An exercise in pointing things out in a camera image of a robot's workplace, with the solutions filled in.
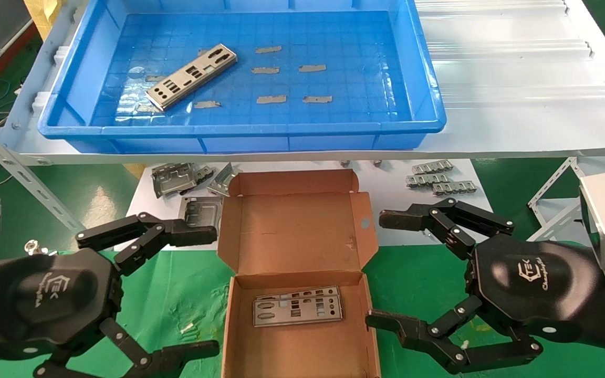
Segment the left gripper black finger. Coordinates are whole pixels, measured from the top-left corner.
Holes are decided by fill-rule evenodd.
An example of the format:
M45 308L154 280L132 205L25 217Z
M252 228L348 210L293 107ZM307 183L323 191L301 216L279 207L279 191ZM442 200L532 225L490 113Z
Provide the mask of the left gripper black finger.
M130 242L113 261L120 275L127 277L165 246L204 246L215 242L217 236L214 226L190 226L181 218L162 220L142 212L82 230L75 240L79 248L94 251Z

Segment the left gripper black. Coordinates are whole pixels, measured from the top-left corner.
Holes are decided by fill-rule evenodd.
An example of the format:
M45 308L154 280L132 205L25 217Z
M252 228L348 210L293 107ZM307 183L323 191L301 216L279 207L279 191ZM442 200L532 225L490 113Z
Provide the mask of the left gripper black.
M95 377L66 365L107 337L132 362L124 377L179 377L219 354L216 340L146 352L115 321L123 294L116 268L91 249L0 260L0 360L51 354L34 377Z

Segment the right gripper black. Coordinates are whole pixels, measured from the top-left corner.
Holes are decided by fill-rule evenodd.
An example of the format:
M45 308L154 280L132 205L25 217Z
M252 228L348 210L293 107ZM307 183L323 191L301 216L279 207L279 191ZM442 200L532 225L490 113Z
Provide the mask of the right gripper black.
M448 373L529 364L543 351L529 333L562 343L589 335L587 306L603 277L590 248L514 239L508 236L512 221L453 198L383 210L379 225L428 230L460 260L471 259L472 295L434 322L377 309L366 315L368 327L393 332L403 349L428 354ZM477 244L463 229L490 238ZM451 335L476 315L511 341L468 349L454 344Z

